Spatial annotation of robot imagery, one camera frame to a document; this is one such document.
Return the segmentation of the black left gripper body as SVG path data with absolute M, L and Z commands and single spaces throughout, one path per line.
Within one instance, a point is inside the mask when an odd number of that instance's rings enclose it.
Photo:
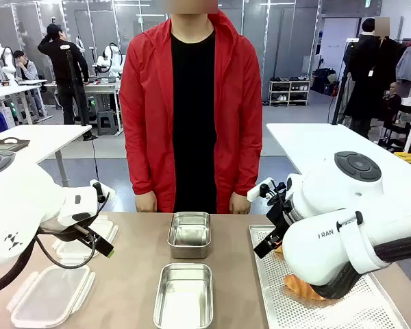
M 90 229 L 90 225 L 98 217 L 98 214 L 90 214 L 89 212 L 80 212 L 71 216 L 66 223 L 63 224 L 63 241 L 74 241 L 80 238 L 86 239 L 90 233 L 94 233 Z

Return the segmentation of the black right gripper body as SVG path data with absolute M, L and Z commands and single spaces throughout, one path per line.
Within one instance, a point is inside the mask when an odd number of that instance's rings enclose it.
M 284 228 L 286 233 L 294 223 L 290 215 L 290 202 L 286 201 L 287 186 L 284 182 L 280 182 L 277 186 L 274 181 L 272 183 L 273 188 L 266 194 L 269 197 L 267 204 L 271 207 L 266 217 L 275 227 Z

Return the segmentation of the person's left hand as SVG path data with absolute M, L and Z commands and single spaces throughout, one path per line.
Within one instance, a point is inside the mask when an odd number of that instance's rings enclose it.
M 248 215 L 251 210 L 251 202 L 246 195 L 233 192 L 229 199 L 229 212 L 233 215 Z

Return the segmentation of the person's right hand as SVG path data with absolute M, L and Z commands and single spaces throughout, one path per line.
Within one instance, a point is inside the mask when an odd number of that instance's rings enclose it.
M 135 195 L 135 206 L 137 212 L 157 212 L 157 199 L 153 191 Z

